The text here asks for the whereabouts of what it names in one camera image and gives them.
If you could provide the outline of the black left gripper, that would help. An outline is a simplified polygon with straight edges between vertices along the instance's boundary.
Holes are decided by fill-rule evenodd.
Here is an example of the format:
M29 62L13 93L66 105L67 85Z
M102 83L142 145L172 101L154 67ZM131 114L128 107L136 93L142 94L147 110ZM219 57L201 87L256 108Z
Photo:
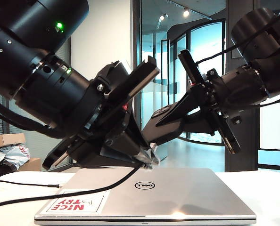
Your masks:
M105 66L72 112L70 136L48 153L43 168L50 169L66 157L85 168L159 165L157 144L144 139L132 109L133 97L158 73L151 56L132 72L120 61Z

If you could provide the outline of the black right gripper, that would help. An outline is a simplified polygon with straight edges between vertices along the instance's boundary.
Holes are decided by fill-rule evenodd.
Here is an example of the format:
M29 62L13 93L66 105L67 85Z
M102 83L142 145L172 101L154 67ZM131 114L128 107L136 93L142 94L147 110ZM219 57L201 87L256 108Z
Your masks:
M240 151L228 119L241 122L239 113L265 100L266 92L258 72L244 65L219 76L215 69L203 76L188 50L178 55L192 84L183 98L171 105L156 127L183 127L184 132L214 136L218 131L231 154ZM200 107L200 111L187 115Z

